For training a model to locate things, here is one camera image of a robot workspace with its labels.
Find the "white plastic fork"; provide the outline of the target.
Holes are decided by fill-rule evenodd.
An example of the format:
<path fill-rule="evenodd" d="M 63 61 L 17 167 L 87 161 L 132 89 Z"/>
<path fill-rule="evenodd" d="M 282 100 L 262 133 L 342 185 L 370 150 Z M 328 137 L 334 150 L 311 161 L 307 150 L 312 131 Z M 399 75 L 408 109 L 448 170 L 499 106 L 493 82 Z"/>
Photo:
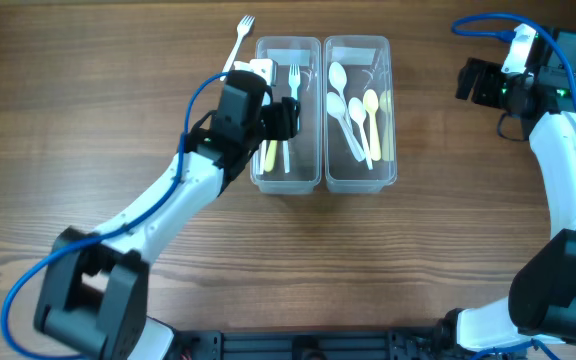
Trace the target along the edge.
<path fill-rule="evenodd" d="M 257 174 L 263 175 L 265 171 L 265 160 L 266 160 L 266 152 L 267 152 L 267 141 L 262 141 L 259 149 L 259 162 L 257 168 Z"/>
<path fill-rule="evenodd" d="M 288 174 L 291 171 L 289 141 L 282 142 L 282 155 L 283 155 L 284 173 Z"/>
<path fill-rule="evenodd" d="M 223 67 L 223 72 L 229 72 L 231 67 L 234 64 L 234 61 L 239 53 L 240 47 L 242 45 L 243 40 L 249 33 L 252 31 L 253 25 L 255 22 L 255 17 L 252 15 L 245 15 L 241 21 L 238 23 L 236 27 L 237 32 L 237 39 L 235 44 L 226 60 L 226 63 Z"/>

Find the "yellow plastic fork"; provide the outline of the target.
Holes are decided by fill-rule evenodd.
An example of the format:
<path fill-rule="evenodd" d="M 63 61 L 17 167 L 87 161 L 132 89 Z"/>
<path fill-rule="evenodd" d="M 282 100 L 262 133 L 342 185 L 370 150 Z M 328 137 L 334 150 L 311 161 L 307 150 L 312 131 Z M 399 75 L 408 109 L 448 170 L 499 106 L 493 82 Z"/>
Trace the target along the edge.
<path fill-rule="evenodd" d="M 265 162 L 264 162 L 264 171 L 271 172 L 274 169 L 275 162 L 276 162 L 276 153 L 277 153 L 277 140 L 271 140 L 267 146 L 267 151 L 265 155 Z"/>

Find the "clear plastic container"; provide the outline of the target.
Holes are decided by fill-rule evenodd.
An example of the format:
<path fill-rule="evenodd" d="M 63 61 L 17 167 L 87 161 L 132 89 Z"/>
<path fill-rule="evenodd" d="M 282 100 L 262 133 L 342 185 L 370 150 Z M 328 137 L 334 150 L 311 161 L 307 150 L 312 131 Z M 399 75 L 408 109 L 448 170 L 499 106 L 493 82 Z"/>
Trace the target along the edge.
<path fill-rule="evenodd" d="M 379 109 L 376 113 L 382 158 L 373 161 L 373 169 L 366 160 L 353 157 L 338 121 L 326 111 L 328 92 L 332 87 L 328 71 L 332 62 L 339 62 L 347 75 L 344 95 L 347 102 L 353 97 L 363 103 L 368 89 L 376 91 Z M 325 40 L 324 53 L 324 154 L 325 178 L 329 191 L 335 193 L 377 193 L 397 179 L 395 141 L 395 101 L 389 41 L 378 35 L 336 35 Z M 352 131 L 362 147 L 357 124 L 351 119 Z M 369 144 L 369 117 L 364 122 Z"/>
<path fill-rule="evenodd" d="M 301 111 L 297 135 L 289 140 L 291 171 L 284 173 L 282 142 L 278 142 L 276 162 L 271 172 L 257 174 L 259 151 L 251 162 L 251 181 L 263 193 L 308 194 L 321 180 L 322 167 L 322 48 L 314 37 L 266 36 L 257 41 L 256 56 L 277 63 L 273 88 L 276 100 L 291 97 L 289 67 L 298 64 L 301 74 L 299 99 Z"/>

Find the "white plastic spoon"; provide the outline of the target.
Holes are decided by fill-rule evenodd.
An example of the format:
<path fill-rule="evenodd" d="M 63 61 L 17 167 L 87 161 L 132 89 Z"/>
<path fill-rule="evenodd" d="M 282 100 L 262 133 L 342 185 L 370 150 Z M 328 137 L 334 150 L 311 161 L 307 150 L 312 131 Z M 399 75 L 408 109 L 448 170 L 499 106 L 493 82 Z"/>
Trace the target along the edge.
<path fill-rule="evenodd" d="M 368 144 L 368 139 L 367 139 L 366 131 L 364 128 L 364 122 L 366 120 L 366 110 L 364 108 L 362 101 L 357 97 L 353 97 L 349 100 L 348 110 L 349 110 L 349 115 L 350 115 L 351 119 L 357 124 L 357 126 L 359 128 L 367 168 L 369 170 L 372 170 L 373 169 L 373 163 L 372 163 L 372 158 L 371 158 L 371 153 L 370 153 L 370 147 Z"/>
<path fill-rule="evenodd" d="M 342 101 L 344 107 L 344 118 L 349 126 L 352 126 L 351 119 L 348 114 L 348 106 L 344 95 L 344 89 L 347 84 L 347 75 L 343 66 L 339 62 L 332 62 L 329 66 L 328 78 L 332 87 L 337 91 L 338 96 Z"/>
<path fill-rule="evenodd" d="M 333 92 L 327 93 L 326 111 L 330 116 L 338 121 L 346 139 L 347 145 L 355 160 L 358 162 L 364 161 L 365 153 L 353 134 L 352 126 L 346 120 L 346 106 L 338 94 Z"/>

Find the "yellow plastic spoon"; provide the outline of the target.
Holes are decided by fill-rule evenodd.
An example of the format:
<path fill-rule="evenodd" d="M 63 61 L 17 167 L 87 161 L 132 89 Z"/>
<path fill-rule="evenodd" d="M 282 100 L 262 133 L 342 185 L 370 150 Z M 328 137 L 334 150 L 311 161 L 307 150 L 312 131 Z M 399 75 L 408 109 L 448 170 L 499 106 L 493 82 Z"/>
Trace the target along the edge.
<path fill-rule="evenodd" d="M 368 89 L 363 96 L 363 106 L 369 117 L 369 145 L 371 159 L 379 161 L 382 158 L 381 145 L 379 140 L 376 113 L 379 109 L 379 99 L 373 89 Z"/>

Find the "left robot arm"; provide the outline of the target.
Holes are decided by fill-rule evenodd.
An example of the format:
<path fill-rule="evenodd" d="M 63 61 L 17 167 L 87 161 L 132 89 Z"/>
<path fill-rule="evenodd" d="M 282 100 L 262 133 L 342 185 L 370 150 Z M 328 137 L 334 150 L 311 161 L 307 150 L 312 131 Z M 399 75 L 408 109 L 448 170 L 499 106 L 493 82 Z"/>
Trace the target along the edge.
<path fill-rule="evenodd" d="M 147 315 L 152 265 L 185 223 L 217 199 L 265 140 L 298 130 L 299 103 L 274 101 L 276 65 L 241 64 L 217 109 L 188 127 L 169 168 L 130 206 L 91 233 L 55 240 L 35 329 L 85 359 L 180 359 L 176 331 Z"/>

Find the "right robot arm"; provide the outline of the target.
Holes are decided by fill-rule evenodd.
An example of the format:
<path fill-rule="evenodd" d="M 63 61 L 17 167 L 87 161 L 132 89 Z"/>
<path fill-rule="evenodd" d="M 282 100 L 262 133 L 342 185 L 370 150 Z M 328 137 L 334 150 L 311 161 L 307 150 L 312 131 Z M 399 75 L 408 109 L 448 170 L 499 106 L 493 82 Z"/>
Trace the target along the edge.
<path fill-rule="evenodd" d="M 469 59 L 456 95 L 519 120 L 542 172 L 550 238 L 505 298 L 437 323 L 430 347 L 439 356 L 511 359 L 531 347 L 576 345 L 576 33 L 516 23 L 496 33 L 510 46 L 505 61 Z"/>

